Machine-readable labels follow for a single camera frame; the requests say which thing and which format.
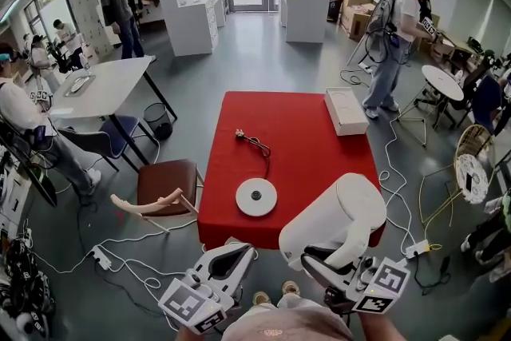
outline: person's hand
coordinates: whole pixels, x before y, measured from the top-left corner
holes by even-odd
[[[119,25],[117,23],[112,23],[112,31],[115,33],[115,34],[120,34],[121,33],[121,28],[119,27]]]

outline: white table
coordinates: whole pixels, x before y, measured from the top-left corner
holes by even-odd
[[[133,139],[121,127],[115,112],[135,88],[138,81],[144,77],[174,119],[177,119],[176,113],[146,71],[150,62],[150,57],[140,57],[94,65],[89,72],[96,78],[84,93],[66,97],[64,94],[75,80],[88,75],[84,69],[73,71],[54,94],[50,116],[55,118],[109,117],[135,154],[145,165],[148,165],[149,162],[135,145]]]
[[[449,104],[449,100],[454,101],[462,101],[464,98],[463,90],[460,85],[457,83],[456,79],[443,69],[439,69],[433,65],[424,65],[422,67],[422,75],[426,79],[425,85],[421,88],[421,90],[417,93],[417,95],[410,101],[410,103],[404,108],[402,113],[398,117],[398,121],[421,121],[424,123],[424,140],[421,140],[419,137],[414,135],[419,142],[422,143],[422,146],[426,146],[427,142],[427,131],[426,131],[426,119],[424,117],[408,117],[404,116],[408,114],[415,106],[419,103],[432,105],[432,109],[426,114],[429,115],[433,111],[436,111],[437,117],[433,124],[433,129],[436,129],[438,126],[438,122],[442,114],[446,111],[447,105]],[[426,95],[426,88],[431,87],[437,90],[441,96],[436,100],[427,100],[425,98],[420,98],[421,94]]]

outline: desk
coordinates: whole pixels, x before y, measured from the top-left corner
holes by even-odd
[[[422,143],[422,146],[426,146],[427,142],[427,132],[426,132],[426,119],[424,117],[409,117],[405,118],[404,116],[412,110],[413,107],[417,106],[419,103],[432,105],[437,110],[437,117],[433,124],[433,129],[436,129],[438,126],[438,121],[440,120],[441,115],[446,111],[447,105],[449,104],[449,100],[454,101],[462,101],[463,100],[463,90],[460,85],[456,82],[456,79],[443,69],[439,69],[433,65],[424,65],[422,67],[422,75],[426,79],[426,84],[420,89],[417,95],[410,101],[410,103],[404,108],[401,114],[399,114],[398,122],[402,121],[421,121],[424,123],[424,141],[419,137],[414,135],[419,142]],[[433,89],[436,89],[440,94],[440,98],[437,100],[426,100],[424,98],[419,98],[421,94],[426,95],[426,87],[430,86]]]
[[[265,160],[236,129],[271,149],[268,180],[277,205],[266,216],[250,217],[236,205],[246,179],[263,177]],[[208,249],[229,237],[258,248],[279,248],[282,228],[347,172],[360,173],[379,187],[366,135],[337,137],[323,94],[228,92],[209,157],[199,208],[200,241]],[[384,226],[371,235],[378,244]]]
[[[110,117],[112,123],[126,139],[135,154],[145,165],[149,165],[133,139],[121,127],[115,112],[135,88],[141,77],[144,77],[160,101],[177,119],[176,113],[174,113],[174,110],[146,71],[150,62],[151,57],[140,57],[94,65],[90,68],[90,73],[95,75],[96,78],[89,85],[89,88],[76,97],[65,97],[64,93],[68,91],[74,81],[79,77],[84,77],[87,73],[82,69],[73,71],[54,94],[50,116],[56,118]]]

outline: wooden chair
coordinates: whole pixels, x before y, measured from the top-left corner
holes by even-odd
[[[191,213],[198,215],[196,190],[204,187],[204,178],[196,163],[188,160],[161,162],[140,168],[137,204],[112,195],[112,202],[122,210],[140,216],[165,232],[170,232],[153,218]]]
[[[454,200],[458,196],[463,195],[465,200],[471,204],[480,204],[486,198],[488,187],[495,173],[495,168],[492,166],[495,163],[495,149],[491,139],[492,136],[488,129],[481,125],[471,125],[458,141],[453,164],[422,177],[418,192],[418,209],[421,222],[426,225],[426,230],[430,222],[449,206],[451,206],[449,226],[451,225],[454,214]],[[421,197],[426,178],[451,167],[454,169],[456,190],[450,193],[449,197],[434,212],[424,218]]]

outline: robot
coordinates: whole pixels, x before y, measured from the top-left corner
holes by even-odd
[[[386,221],[379,190],[364,176],[341,176],[287,224],[279,237],[290,268],[325,288],[336,314],[383,314],[403,293],[410,271],[385,258],[365,256],[370,234]],[[174,279],[158,306],[196,334],[213,329],[240,305],[240,286],[254,260],[250,244],[205,252],[183,279]]]

